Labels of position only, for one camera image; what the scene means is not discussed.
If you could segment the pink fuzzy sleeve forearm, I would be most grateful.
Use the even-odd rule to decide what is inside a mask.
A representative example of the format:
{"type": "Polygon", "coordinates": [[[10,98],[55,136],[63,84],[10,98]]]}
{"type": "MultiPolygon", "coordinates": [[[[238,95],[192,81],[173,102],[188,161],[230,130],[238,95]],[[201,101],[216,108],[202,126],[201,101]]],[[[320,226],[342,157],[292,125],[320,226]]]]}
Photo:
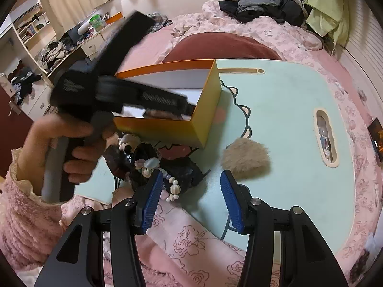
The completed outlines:
{"type": "Polygon", "coordinates": [[[1,251],[15,272],[40,268],[84,200],[49,205],[35,195],[29,180],[17,179],[22,149],[12,151],[6,179],[1,183],[1,251]]]}

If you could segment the person's left hand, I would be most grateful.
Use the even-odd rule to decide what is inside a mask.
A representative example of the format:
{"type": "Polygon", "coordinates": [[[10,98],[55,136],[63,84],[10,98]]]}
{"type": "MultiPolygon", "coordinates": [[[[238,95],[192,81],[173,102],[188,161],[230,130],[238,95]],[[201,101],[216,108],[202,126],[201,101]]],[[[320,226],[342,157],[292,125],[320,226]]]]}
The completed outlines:
{"type": "MultiPolygon", "coordinates": [[[[17,160],[17,179],[30,181],[33,193],[40,196],[44,181],[48,149],[60,137],[88,137],[93,132],[91,124],[80,122],[69,115],[53,113],[34,122],[17,160]]],[[[73,149],[71,159],[64,163],[63,170],[69,181],[80,184],[88,181],[106,149],[107,139],[116,132],[116,125],[107,126],[100,139],[88,146],[73,149]]]]}

